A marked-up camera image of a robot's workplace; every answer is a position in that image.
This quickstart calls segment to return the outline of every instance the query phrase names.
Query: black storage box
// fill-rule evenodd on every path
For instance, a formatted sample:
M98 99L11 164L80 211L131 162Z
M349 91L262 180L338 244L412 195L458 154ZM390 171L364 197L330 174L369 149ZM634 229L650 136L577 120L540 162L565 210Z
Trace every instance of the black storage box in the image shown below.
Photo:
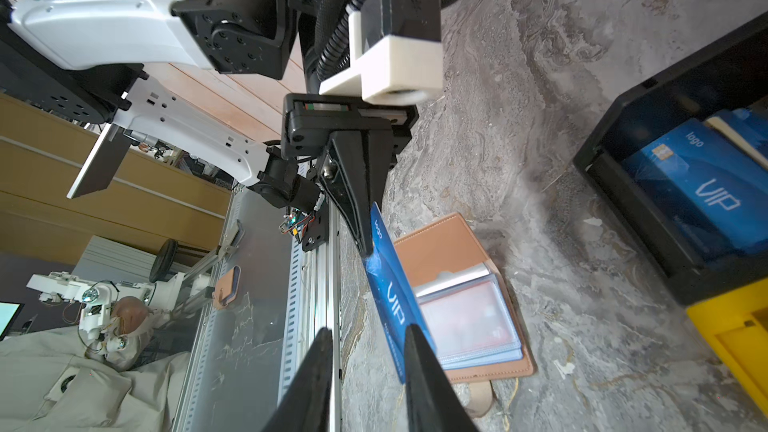
M766 96L768 13L621 94L574 158L656 262L679 303L692 304L768 276L768 251L705 263L620 163L690 118L748 107Z

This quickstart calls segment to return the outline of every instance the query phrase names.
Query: screw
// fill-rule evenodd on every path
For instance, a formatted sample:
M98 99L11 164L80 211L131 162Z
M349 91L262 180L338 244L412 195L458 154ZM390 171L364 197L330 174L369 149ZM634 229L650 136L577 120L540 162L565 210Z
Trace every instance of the screw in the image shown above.
M325 165L322 166L322 177L327 180L331 180L335 176L336 176L336 164L333 163L331 159L328 159L328 162L326 162Z

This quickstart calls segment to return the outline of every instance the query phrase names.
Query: blue vip card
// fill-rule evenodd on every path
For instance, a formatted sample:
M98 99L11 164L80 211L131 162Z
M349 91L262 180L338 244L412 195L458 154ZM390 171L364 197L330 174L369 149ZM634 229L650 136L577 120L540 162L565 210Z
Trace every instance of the blue vip card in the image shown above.
M363 262L366 276L371 285L373 300L379 311L384 327L384 335L389 345L392 360L401 383L406 381L406 329L416 324L424 332L427 342L435 350L435 342L427 329L422 311L418 308L416 296L402 270L400 259L395 252L395 245L384 226L381 211L377 204L371 207L371 230L373 232L373 254Z
M705 260L768 248L768 171L696 119L622 167Z

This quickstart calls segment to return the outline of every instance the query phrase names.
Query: marble surface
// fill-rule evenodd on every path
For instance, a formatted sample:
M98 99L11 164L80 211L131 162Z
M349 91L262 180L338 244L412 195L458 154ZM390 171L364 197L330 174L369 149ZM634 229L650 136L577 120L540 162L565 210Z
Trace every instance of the marble surface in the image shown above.
M396 236L460 212L516 297L538 372L494 381L480 430L768 428L571 165L619 93L767 7L462 0L444 11L445 94L419 107L383 211ZM370 288L343 243L343 428L407 430Z

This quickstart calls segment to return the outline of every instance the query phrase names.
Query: white panel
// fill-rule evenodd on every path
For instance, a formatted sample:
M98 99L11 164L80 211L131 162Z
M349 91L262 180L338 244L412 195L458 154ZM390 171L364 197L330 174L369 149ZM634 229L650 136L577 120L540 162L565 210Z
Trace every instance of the white panel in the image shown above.
M94 282L147 282L154 259L155 255L94 235L72 275ZM189 267L182 264L170 266L173 273L188 270Z
M109 63L180 62L211 69L177 0L19 0L11 29L66 70Z
M252 186L264 169L264 146L218 122L148 77L138 79L112 122L126 130L157 137L221 168L244 186Z
M258 90L261 91L260 93L263 93L264 89L274 89L275 86L283 89L274 79L255 74L223 75L215 70L201 70L194 66L181 64L174 64L174 66L208 89L216 92L216 94L238 109L274 130L275 133L280 133L280 124L283 121L282 114L276 108L264 103L261 96L252 92L252 90ZM262 79L261 87L250 88L244 86L240 78L245 76L254 76Z

